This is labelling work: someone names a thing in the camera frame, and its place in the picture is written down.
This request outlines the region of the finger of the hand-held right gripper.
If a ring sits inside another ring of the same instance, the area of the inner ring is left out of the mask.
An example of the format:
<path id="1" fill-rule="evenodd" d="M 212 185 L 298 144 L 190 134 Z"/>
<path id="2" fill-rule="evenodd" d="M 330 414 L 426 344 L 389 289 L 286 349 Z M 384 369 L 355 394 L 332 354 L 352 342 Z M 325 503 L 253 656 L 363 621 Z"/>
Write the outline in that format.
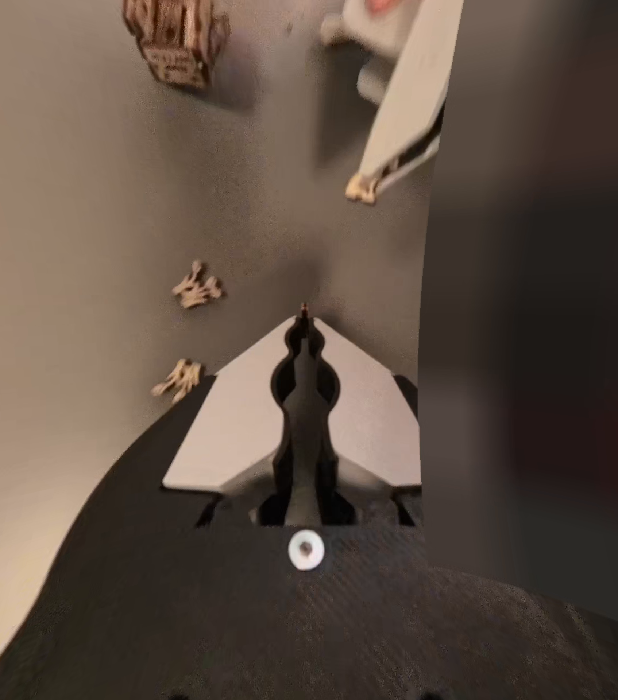
<path id="1" fill-rule="evenodd" d="M 463 1 L 422 1 L 378 108 L 361 161 L 376 177 L 433 127 L 444 104 Z"/>
<path id="2" fill-rule="evenodd" d="M 442 115 L 438 114 L 432 128 L 388 162 L 378 179 L 378 190 L 384 190 L 436 156 L 439 150 Z"/>

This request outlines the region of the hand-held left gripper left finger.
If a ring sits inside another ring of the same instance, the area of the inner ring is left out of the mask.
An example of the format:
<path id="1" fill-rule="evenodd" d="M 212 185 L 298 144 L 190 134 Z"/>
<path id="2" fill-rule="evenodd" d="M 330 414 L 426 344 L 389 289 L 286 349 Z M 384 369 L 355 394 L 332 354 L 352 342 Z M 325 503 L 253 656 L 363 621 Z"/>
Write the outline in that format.
<path id="1" fill-rule="evenodd" d="M 303 320 L 293 316 L 216 373 L 170 467 L 168 491 L 238 497 L 293 485 L 287 400 L 296 389 Z"/>

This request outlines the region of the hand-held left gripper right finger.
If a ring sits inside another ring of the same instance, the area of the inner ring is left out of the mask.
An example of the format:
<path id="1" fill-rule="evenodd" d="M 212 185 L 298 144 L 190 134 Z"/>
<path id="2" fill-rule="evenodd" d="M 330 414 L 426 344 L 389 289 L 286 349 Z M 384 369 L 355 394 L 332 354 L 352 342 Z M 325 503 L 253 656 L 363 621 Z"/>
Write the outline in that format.
<path id="1" fill-rule="evenodd" d="M 312 319 L 322 400 L 315 488 L 322 513 L 357 513 L 364 496 L 391 500 L 421 486 L 415 388 L 321 319 Z"/>

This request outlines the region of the assembled wooden block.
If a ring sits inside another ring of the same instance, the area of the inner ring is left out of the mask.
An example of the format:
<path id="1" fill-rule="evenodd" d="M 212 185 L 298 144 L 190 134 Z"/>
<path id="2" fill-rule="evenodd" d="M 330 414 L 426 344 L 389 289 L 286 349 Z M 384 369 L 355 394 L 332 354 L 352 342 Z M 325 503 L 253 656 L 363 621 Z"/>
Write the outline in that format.
<path id="1" fill-rule="evenodd" d="M 154 78 L 204 91 L 228 42 L 231 24 L 213 1 L 123 1 L 123 21 Z"/>

